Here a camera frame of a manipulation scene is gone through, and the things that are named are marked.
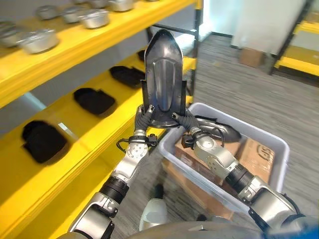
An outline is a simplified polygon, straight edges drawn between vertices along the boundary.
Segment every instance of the storage bin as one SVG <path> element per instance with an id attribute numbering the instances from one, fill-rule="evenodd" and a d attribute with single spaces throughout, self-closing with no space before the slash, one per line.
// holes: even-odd
<path id="1" fill-rule="evenodd" d="M 284 140 L 203 103 L 195 103 L 189 107 L 189 110 L 193 115 L 218 118 L 219 122 L 231 125 L 244 137 L 250 137 L 272 149 L 275 152 L 275 159 L 269 179 L 269 185 L 274 190 L 281 192 L 290 151 L 289 146 Z M 228 209 L 248 214 L 248 206 L 225 192 L 223 189 L 219 188 L 214 183 L 210 182 L 208 179 L 175 157 L 175 143 L 180 139 L 184 132 L 185 129 L 183 127 L 171 129 L 159 143 L 159 151 L 161 155 L 174 163 L 174 165 L 186 178 L 191 180 L 194 184 L 210 195 L 214 196 Z"/>

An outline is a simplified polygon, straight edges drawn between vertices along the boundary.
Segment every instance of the silver robot arm segment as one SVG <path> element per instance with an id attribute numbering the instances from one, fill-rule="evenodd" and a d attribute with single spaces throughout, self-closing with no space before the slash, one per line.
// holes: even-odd
<path id="1" fill-rule="evenodd" d="M 192 128 L 195 155 L 207 163 L 218 175 L 238 193 L 238 198 L 249 205 L 249 215 L 262 229 L 278 229 L 285 223 L 304 217 L 297 213 L 291 200 L 272 190 L 260 177 L 253 176 L 226 149 L 216 144 L 198 128 Z"/>
<path id="2" fill-rule="evenodd" d="M 76 217 L 68 233 L 60 239 L 74 236 L 74 238 L 108 239 L 114 229 L 111 218 L 115 217 L 118 208 L 129 187 L 136 177 L 140 162 L 148 157 L 150 137 L 146 136 L 146 129 L 150 122 L 154 107 L 150 106 L 143 114 L 138 108 L 135 120 L 134 135 L 130 137 L 129 146 L 121 162 L 114 169 L 111 176 L 96 192 L 85 208 Z"/>

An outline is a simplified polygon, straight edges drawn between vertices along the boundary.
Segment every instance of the aluminum pot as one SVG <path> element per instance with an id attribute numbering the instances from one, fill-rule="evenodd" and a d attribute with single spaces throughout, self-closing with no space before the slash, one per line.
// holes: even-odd
<path id="1" fill-rule="evenodd" d="M 16 25 L 12 21 L 6 21 L 4 19 L 0 19 L 0 32 L 16 27 Z"/>
<path id="2" fill-rule="evenodd" d="M 110 1 L 112 11 L 129 11 L 134 8 L 134 0 Z"/>
<path id="3" fill-rule="evenodd" d="M 18 27 L 7 28 L 0 32 L 0 44 L 4 47 L 14 47 L 20 40 L 21 29 Z"/>
<path id="4" fill-rule="evenodd" d="M 79 18 L 86 28 L 98 28 L 109 23 L 108 13 L 108 11 L 102 9 L 89 9 Z"/>
<path id="5" fill-rule="evenodd" d="M 49 20 L 59 16 L 59 11 L 56 6 L 45 5 L 36 9 L 35 14 L 42 20 Z"/>
<path id="6" fill-rule="evenodd" d="M 89 0 L 92 8 L 104 8 L 109 6 L 109 0 Z"/>
<path id="7" fill-rule="evenodd" d="M 86 0 L 72 0 L 74 4 L 82 4 L 82 3 L 86 3 Z"/>
<path id="8" fill-rule="evenodd" d="M 55 30 L 41 29 L 26 33 L 18 41 L 18 45 L 29 54 L 49 50 L 59 43 Z"/>
<path id="9" fill-rule="evenodd" d="M 61 15 L 66 23 L 79 22 L 79 15 L 81 15 L 83 8 L 80 6 L 71 6 L 64 9 Z"/>

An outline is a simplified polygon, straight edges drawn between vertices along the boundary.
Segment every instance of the yellow metal rack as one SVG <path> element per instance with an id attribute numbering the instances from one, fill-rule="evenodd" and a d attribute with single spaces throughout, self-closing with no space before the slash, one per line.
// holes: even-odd
<path id="1" fill-rule="evenodd" d="M 140 0 L 126 13 L 110 12 L 110 24 L 99 29 L 63 23 L 61 18 L 22 22 L 33 28 L 53 28 L 60 44 L 52 50 L 27 55 L 22 50 L 0 50 L 0 108 L 71 67 L 119 43 L 197 0 Z"/>
<path id="2" fill-rule="evenodd" d="M 132 11 L 111 12 L 110 24 L 96 30 L 84 29 L 79 24 L 57 29 L 62 25 L 60 19 L 37 22 L 37 27 L 45 24 L 57 29 L 61 42 L 38 55 L 1 49 L 0 107 L 186 6 L 197 3 L 194 7 L 200 7 L 198 2 L 201 1 L 140 0 Z M 35 21 L 31 19 L 25 25 Z M 136 54 L 118 65 L 145 71 Z M 184 58 L 183 72 L 188 70 L 196 70 L 196 58 Z M 115 98 L 114 112 L 99 119 L 80 108 L 71 92 L 0 139 L 0 239 L 44 239 L 63 234 L 123 157 L 115 144 L 133 132 L 136 108 L 143 103 L 141 89 L 131 89 L 116 81 L 109 71 L 80 88 L 83 87 L 102 89 Z M 192 97 L 187 96 L 186 101 L 192 102 Z M 65 135 L 72 143 L 71 148 L 54 164 L 38 164 L 22 148 L 23 127 L 38 119 L 52 125 L 63 123 L 75 135 Z M 149 133 L 160 135 L 163 130 L 150 129 Z"/>
<path id="3" fill-rule="evenodd" d="M 284 66 L 319 76 L 319 52 L 290 45 L 292 38 L 300 31 L 319 34 L 319 23 L 310 23 L 303 20 L 312 3 L 313 0 L 305 1 L 294 26 L 276 56 L 276 61 L 271 67 L 269 74 L 272 74 L 276 68 L 279 69 Z"/>

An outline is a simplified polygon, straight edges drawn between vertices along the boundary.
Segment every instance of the cardboard box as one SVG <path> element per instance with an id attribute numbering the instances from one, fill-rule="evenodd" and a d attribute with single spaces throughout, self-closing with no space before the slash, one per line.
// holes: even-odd
<path id="1" fill-rule="evenodd" d="M 244 47 L 241 50 L 239 63 L 247 66 L 258 67 L 263 63 L 263 60 L 264 53 L 262 51 L 257 51 L 255 49 Z"/>
<path id="2" fill-rule="evenodd" d="M 240 142 L 226 143 L 225 148 L 227 148 L 232 153 L 232 155 L 235 155 L 240 147 L 240 144 Z M 183 148 L 183 146 L 181 145 L 181 139 L 175 145 L 175 156 L 179 158 L 183 163 L 194 169 L 196 172 L 203 175 L 209 181 L 219 186 L 222 185 L 223 180 L 212 173 L 212 171 L 209 169 L 204 161 L 196 157 L 194 150 L 192 150 L 191 148 Z"/>
<path id="3" fill-rule="evenodd" d="M 248 138 L 236 158 L 253 175 L 258 175 L 268 183 L 275 158 L 275 153 L 270 148 Z"/>
<path id="4" fill-rule="evenodd" d="M 164 170 L 183 188 L 183 190 L 201 207 L 216 216 L 232 219 L 234 212 L 224 207 L 217 199 L 200 189 L 198 186 L 193 184 L 190 180 L 185 178 L 174 165 L 167 159 L 163 162 Z"/>
<path id="5" fill-rule="evenodd" d="M 306 16 L 306 21 L 309 23 L 319 23 L 319 11 L 312 11 Z"/>

